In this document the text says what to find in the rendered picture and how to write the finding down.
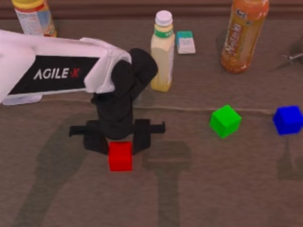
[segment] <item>bottle cap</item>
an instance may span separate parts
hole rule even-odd
[[[172,14],[167,10],[159,11],[156,14],[156,24],[159,26],[168,26],[172,24]]]

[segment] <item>teal and white box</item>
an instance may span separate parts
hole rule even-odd
[[[194,37],[191,31],[178,31],[176,42],[179,54],[196,53]]]

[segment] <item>tabletop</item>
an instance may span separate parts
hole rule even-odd
[[[133,157],[131,173],[110,172],[106,156],[68,137],[69,126],[97,118],[90,94],[0,106],[1,227],[303,225],[302,134],[278,136],[272,123],[279,106],[303,107],[303,65],[281,57],[301,51],[303,21],[267,20],[252,65],[240,75],[219,62],[228,18],[176,18],[174,25],[193,31],[196,54],[176,53],[170,91],[148,87],[134,108],[136,119],[165,121],[167,131]],[[60,37],[149,51],[153,20],[56,26]],[[16,20],[0,20],[0,29],[21,32]],[[209,118],[226,104],[242,123],[221,139]]]

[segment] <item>bottle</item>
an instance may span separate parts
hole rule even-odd
[[[269,0],[233,0],[221,54],[226,71],[236,74],[248,69],[268,10]]]
[[[53,18],[46,0],[12,0],[15,12],[26,35],[57,37]],[[35,103],[42,95],[27,95],[18,98],[6,98],[3,105]]]
[[[175,52],[175,33],[172,22],[172,14],[169,11],[159,11],[151,38],[151,56],[158,65],[158,73],[151,81],[151,88],[161,92],[167,92],[172,82]]]

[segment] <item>orange bottle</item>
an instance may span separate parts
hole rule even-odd
[[[241,73],[250,66],[268,10],[269,0],[233,0],[221,54],[221,64],[226,71]]]

